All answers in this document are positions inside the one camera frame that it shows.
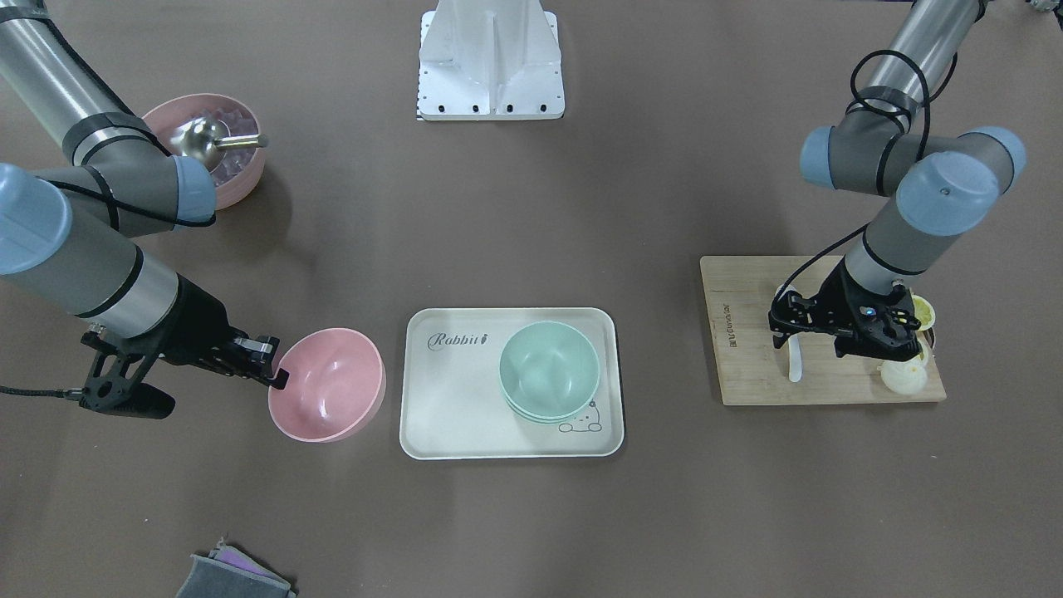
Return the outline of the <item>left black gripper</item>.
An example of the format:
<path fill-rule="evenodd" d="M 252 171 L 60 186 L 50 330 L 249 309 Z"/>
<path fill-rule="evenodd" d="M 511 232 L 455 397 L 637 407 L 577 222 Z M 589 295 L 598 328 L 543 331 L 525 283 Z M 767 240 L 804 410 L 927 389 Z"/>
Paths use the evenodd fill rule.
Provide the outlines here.
<path fill-rule="evenodd" d="M 831 314 L 836 356 L 873 357 L 907 362 L 919 356 L 914 296 L 904 284 L 887 295 L 860 286 L 840 262 L 821 284 L 819 303 Z"/>

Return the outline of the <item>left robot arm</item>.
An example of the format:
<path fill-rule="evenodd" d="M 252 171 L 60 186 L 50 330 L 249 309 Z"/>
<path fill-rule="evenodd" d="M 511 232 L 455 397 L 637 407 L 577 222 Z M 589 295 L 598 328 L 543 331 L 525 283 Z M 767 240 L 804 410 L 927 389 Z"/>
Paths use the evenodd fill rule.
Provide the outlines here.
<path fill-rule="evenodd" d="M 954 137 L 919 133 L 958 50 L 981 19 L 983 1 L 915 1 L 874 70 L 850 83 L 851 102 L 836 126 L 802 146 L 802 177 L 887 203 L 855 232 L 855 243 L 812 298 L 787 294 L 773 317 L 778 341 L 795 334 L 834 337 L 836 355 L 906 362 L 919 353 L 911 287 L 963 234 L 986 217 L 1020 177 L 1026 151 L 1011 131 L 983 126 Z"/>

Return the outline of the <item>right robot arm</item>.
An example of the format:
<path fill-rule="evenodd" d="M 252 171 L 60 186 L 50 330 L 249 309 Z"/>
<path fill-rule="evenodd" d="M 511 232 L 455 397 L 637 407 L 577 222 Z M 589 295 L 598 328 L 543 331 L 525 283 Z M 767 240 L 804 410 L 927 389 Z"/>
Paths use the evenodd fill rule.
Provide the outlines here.
<path fill-rule="evenodd" d="M 274 389 L 277 340 L 137 245 L 215 223 L 208 170 L 171 153 L 70 42 L 43 1 L 2 4 L 2 76 L 61 146 L 67 167 L 2 166 L 2 277 L 90 326 L 84 396 L 132 397 L 163 360 Z"/>

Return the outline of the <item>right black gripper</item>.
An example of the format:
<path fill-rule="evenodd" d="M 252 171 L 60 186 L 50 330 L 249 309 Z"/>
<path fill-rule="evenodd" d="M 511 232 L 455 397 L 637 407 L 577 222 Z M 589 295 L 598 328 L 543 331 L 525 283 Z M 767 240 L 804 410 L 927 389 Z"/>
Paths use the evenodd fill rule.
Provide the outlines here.
<path fill-rule="evenodd" d="M 180 277 L 174 305 L 162 321 L 149 359 L 201 370 L 236 370 L 239 377 L 284 390 L 289 372 L 272 363 L 279 345 L 277 337 L 240 336 L 229 325 L 222 302 Z M 251 356 L 244 357 L 242 351 Z"/>

